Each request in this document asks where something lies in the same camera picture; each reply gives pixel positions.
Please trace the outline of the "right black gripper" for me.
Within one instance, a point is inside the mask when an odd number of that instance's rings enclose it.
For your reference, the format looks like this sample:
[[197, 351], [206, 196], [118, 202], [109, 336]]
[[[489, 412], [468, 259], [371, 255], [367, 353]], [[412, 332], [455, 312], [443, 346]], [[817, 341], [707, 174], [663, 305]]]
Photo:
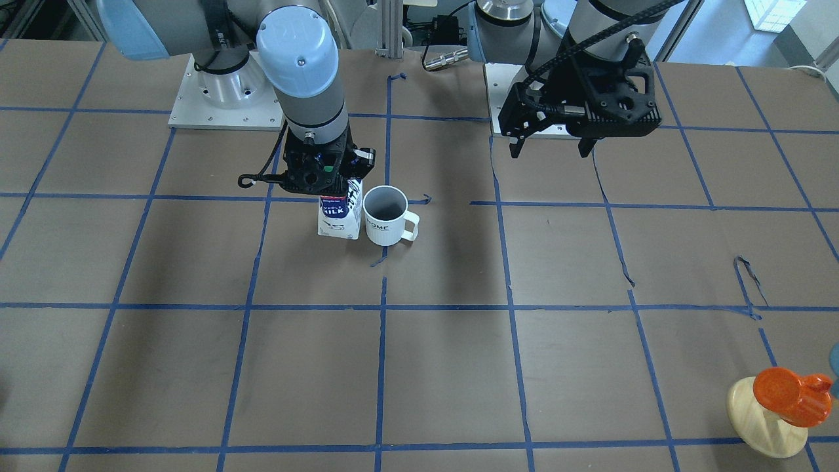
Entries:
[[326, 144], [300, 140], [288, 131], [283, 161], [287, 165], [287, 170], [282, 173], [282, 188], [285, 191], [345, 197], [351, 180], [362, 180], [374, 169], [376, 150], [357, 147], [350, 128]]

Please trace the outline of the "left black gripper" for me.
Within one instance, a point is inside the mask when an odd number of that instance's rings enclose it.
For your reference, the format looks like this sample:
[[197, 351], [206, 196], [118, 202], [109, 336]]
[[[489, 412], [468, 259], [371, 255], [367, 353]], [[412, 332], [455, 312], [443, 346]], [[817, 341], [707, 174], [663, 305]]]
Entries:
[[579, 138], [577, 149], [585, 159], [599, 138], [646, 136], [661, 123], [654, 70], [641, 50], [616, 62], [579, 52], [554, 67], [538, 89], [513, 84], [499, 113], [513, 159], [526, 138], [553, 125]]

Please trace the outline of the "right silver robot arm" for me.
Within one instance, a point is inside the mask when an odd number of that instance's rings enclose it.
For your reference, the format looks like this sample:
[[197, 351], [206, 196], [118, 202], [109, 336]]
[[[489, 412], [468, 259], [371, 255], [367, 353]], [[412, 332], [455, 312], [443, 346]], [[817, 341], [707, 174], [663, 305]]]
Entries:
[[241, 174], [239, 186], [346, 197], [375, 165], [353, 143], [339, 48], [319, 1], [98, 1], [111, 44], [130, 60], [191, 54], [207, 77], [234, 77], [239, 96], [271, 85], [283, 113], [275, 150], [285, 172]]

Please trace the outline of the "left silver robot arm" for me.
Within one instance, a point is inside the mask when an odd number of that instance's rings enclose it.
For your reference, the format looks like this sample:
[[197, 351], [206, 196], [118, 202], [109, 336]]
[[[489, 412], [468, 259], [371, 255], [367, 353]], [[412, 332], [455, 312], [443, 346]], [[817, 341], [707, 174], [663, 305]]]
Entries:
[[646, 51], [672, 1], [473, 1], [467, 47], [474, 62], [522, 67], [498, 114], [512, 158], [553, 125], [587, 157], [603, 138], [644, 137], [662, 122]]

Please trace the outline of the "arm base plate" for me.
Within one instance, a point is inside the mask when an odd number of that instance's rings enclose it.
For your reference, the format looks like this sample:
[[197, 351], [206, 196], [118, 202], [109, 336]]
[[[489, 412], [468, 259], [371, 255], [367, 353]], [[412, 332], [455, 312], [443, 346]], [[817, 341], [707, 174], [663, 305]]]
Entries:
[[[484, 65], [486, 81], [486, 98], [492, 121], [492, 136], [503, 138], [499, 125], [499, 114], [507, 98], [510, 87], [516, 81], [527, 78], [528, 73], [524, 66], [518, 64], [486, 63]], [[533, 134], [531, 138], [560, 138], [560, 140], [572, 140], [564, 125], [551, 125], [545, 130]]]
[[171, 128], [278, 131], [284, 114], [275, 87], [261, 68], [260, 54], [252, 52], [243, 68], [215, 75], [195, 69], [190, 56], [174, 100]]

